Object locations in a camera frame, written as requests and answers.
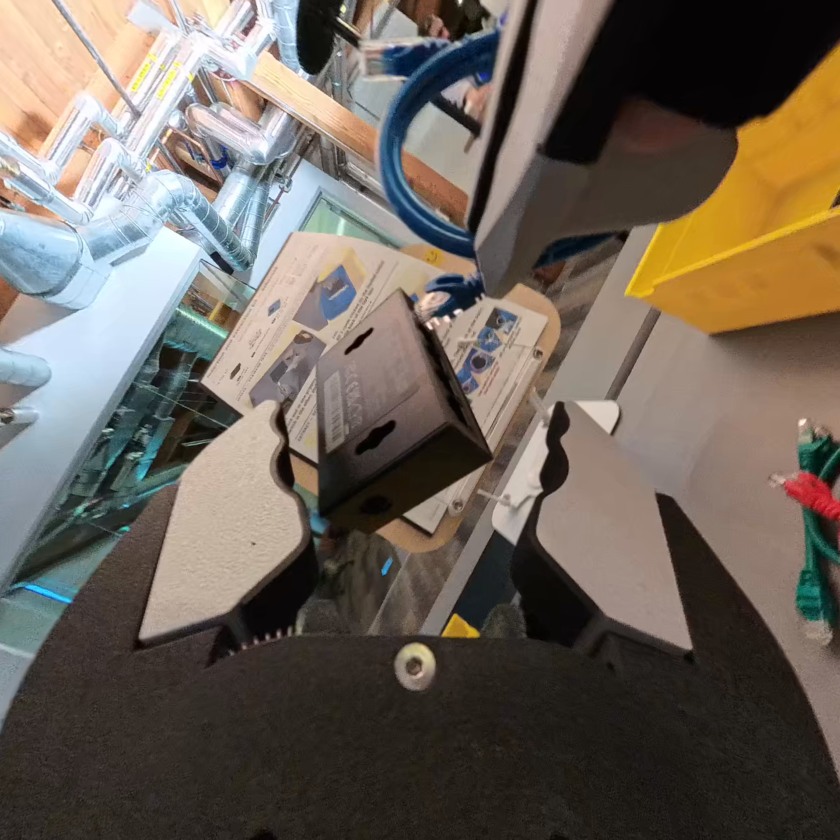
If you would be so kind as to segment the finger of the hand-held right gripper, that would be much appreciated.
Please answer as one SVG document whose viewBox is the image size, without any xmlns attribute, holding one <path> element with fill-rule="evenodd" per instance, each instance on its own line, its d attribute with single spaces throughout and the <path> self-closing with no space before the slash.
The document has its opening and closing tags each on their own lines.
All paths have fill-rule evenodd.
<svg viewBox="0 0 840 840">
<path fill-rule="evenodd" d="M 735 161 L 733 129 L 688 119 L 664 149 L 621 135 L 623 107 L 664 113 L 658 76 L 677 2 L 514 2 L 500 36 L 469 208 L 486 293 L 504 297 L 551 244 L 689 214 Z"/>
</svg>

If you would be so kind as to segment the yellow bin with divider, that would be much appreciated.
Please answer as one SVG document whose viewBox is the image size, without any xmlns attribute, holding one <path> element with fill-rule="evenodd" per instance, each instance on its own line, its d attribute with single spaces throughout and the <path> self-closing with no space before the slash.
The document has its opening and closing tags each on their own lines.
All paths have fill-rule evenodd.
<svg viewBox="0 0 840 840">
<path fill-rule="evenodd" d="M 839 48 L 768 118 L 693 213 L 661 224 L 626 296 L 706 334 L 839 309 Z"/>
</svg>

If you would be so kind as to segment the printed instruction sheet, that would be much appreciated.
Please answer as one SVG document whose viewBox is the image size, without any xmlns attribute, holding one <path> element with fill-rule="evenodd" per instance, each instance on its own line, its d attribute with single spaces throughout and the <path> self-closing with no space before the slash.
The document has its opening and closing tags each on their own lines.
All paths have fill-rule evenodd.
<svg viewBox="0 0 840 840">
<path fill-rule="evenodd" d="M 316 367 L 329 348 L 318 341 L 321 352 L 316 355 L 310 343 L 296 344 L 287 330 L 291 316 L 318 277 L 324 253 L 332 249 L 319 243 L 322 235 L 289 236 L 202 380 L 210 393 L 240 415 L 266 401 L 279 403 L 290 451 L 298 461 L 310 465 L 299 482 L 317 496 Z M 411 299 L 418 321 L 420 300 Z"/>
</svg>

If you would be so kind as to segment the black ethernet switch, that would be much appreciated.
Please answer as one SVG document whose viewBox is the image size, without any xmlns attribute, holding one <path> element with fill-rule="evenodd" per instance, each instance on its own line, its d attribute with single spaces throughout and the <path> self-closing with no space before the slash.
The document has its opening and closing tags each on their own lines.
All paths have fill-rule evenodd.
<svg viewBox="0 0 840 840">
<path fill-rule="evenodd" d="M 492 449 L 436 333 L 394 291 L 316 367 L 318 507 L 375 532 L 484 468 Z"/>
</svg>

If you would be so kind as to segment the white stand base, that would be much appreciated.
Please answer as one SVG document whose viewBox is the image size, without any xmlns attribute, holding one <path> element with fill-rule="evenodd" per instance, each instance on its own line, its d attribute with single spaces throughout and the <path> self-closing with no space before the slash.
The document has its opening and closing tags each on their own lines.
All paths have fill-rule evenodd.
<svg viewBox="0 0 840 840">
<path fill-rule="evenodd" d="M 540 473 L 549 454 L 550 419 L 554 408 L 559 406 L 556 403 L 548 407 L 535 392 L 530 395 L 529 400 L 537 410 L 539 418 L 537 429 L 527 442 L 518 464 L 500 495 L 493 496 L 483 490 L 480 492 L 480 495 L 491 502 L 493 529 L 513 547 L 517 545 L 522 535 L 534 501 L 543 491 Z"/>
</svg>

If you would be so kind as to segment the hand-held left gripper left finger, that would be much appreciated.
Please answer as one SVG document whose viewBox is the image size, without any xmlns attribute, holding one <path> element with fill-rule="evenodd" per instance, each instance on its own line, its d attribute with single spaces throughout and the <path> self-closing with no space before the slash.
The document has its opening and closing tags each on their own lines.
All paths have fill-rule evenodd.
<svg viewBox="0 0 840 840">
<path fill-rule="evenodd" d="M 318 582 L 278 402 L 240 418 L 176 485 L 143 617 L 145 646 L 221 628 L 235 646 L 283 637 Z"/>
</svg>

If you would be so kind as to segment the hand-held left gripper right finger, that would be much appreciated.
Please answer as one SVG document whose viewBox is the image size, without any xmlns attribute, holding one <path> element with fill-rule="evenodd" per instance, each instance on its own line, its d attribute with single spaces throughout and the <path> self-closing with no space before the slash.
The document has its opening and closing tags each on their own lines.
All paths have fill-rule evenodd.
<svg viewBox="0 0 840 840">
<path fill-rule="evenodd" d="M 529 639 L 594 654 L 609 638 L 692 649 L 655 489 L 577 403 L 534 435 L 536 495 L 511 582 Z"/>
</svg>

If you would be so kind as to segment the silver ventilation ducts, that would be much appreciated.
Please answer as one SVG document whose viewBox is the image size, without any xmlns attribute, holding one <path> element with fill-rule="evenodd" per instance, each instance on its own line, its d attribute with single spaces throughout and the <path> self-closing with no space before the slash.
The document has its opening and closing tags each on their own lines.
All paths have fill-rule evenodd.
<svg viewBox="0 0 840 840">
<path fill-rule="evenodd" d="M 114 268 L 167 225 L 197 235 L 233 270 L 252 267 L 275 166 L 299 124 L 278 106 L 258 120 L 224 101 L 198 101 L 195 81 L 251 81 L 258 59 L 312 77 L 298 57 L 302 2 L 231 2 L 216 24 L 151 25 L 156 38 L 129 86 L 112 74 L 64 2 L 54 2 L 118 93 L 112 108 L 78 94 L 38 153 L 2 132 L 2 188 L 49 217 L 2 202 L 2 284 L 65 310 L 89 306 Z"/>
</svg>

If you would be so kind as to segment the wooden beam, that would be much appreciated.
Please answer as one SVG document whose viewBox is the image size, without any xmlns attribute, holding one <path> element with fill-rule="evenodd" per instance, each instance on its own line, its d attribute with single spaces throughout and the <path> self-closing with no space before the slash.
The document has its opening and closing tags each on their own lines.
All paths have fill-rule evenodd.
<svg viewBox="0 0 840 840">
<path fill-rule="evenodd" d="M 375 162 L 379 146 L 377 130 L 270 53 L 259 56 L 246 85 L 345 153 L 371 164 Z M 468 206 L 464 191 L 406 151 L 402 153 L 402 168 L 419 198 L 449 222 L 463 226 Z"/>
</svg>

